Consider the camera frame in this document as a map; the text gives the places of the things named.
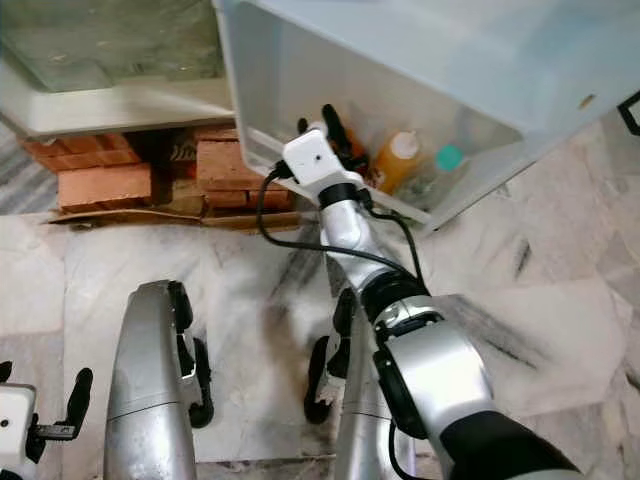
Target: orange bottle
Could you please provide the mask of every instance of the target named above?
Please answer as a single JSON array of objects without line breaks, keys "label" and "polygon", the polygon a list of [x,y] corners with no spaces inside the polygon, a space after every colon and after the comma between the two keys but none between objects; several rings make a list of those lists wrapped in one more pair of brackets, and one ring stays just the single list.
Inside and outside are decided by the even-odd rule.
[{"label": "orange bottle", "polygon": [[398,132],[376,157],[374,186],[391,194],[420,163],[420,144],[415,132]]}]

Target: marble floor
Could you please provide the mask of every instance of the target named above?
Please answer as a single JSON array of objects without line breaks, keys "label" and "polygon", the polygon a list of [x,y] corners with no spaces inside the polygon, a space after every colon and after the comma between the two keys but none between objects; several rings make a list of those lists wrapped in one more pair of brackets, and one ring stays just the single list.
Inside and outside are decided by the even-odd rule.
[{"label": "marble floor", "polygon": [[31,159],[0,121],[0,215],[56,208],[58,180]]},{"label": "marble floor", "polygon": [[[611,114],[442,227],[418,235],[425,278],[470,333],[509,414],[589,479],[640,478],[640,140]],[[0,217],[0,360],[62,416],[94,371],[75,442],[42,479],[101,478],[111,368],[128,294],[184,282],[206,339],[216,415],[194,433],[202,479],[331,478],[334,412],[302,412],[311,347],[335,299],[322,258],[258,236],[178,226],[74,231],[46,214]],[[376,224],[408,264],[399,232]],[[317,237],[308,225],[289,238]],[[438,475],[426,442],[419,473]]]}]

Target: bottle cap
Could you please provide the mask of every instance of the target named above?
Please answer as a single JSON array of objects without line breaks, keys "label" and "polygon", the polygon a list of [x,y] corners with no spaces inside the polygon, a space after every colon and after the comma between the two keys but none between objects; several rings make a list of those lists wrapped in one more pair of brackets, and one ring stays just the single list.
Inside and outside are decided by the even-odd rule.
[{"label": "bottle cap", "polygon": [[391,139],[391,153],[403,160],[410,160],[418,154],[420,144],[416,132],[399,132]]},{"label": "bottle cap", "polygon": [[458,147],[445,145],[436,153],[436,167],[445,172],[452,172],[460,166],[464,155]]}]

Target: plastic storage box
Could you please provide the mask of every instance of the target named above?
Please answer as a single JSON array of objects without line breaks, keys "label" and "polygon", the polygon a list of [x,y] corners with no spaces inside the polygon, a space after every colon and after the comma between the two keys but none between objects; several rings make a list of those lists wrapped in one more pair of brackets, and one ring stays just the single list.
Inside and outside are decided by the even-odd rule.
[{"label": "plastic storage box", "polygon": [[216,0],[249,166],[333,104],[372,156],[415,129],[469,167],[435,229],[640,88],[636,0]]}]

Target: gray floor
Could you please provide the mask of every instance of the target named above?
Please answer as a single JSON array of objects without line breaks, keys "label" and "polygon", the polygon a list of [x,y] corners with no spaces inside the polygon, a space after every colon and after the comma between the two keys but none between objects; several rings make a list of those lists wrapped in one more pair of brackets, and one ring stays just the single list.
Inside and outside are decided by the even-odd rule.
[{"label": "gray floor", "polygon": [[55,208],[57,191],[55,174],[34,162],[0,123],[0,215]]}]

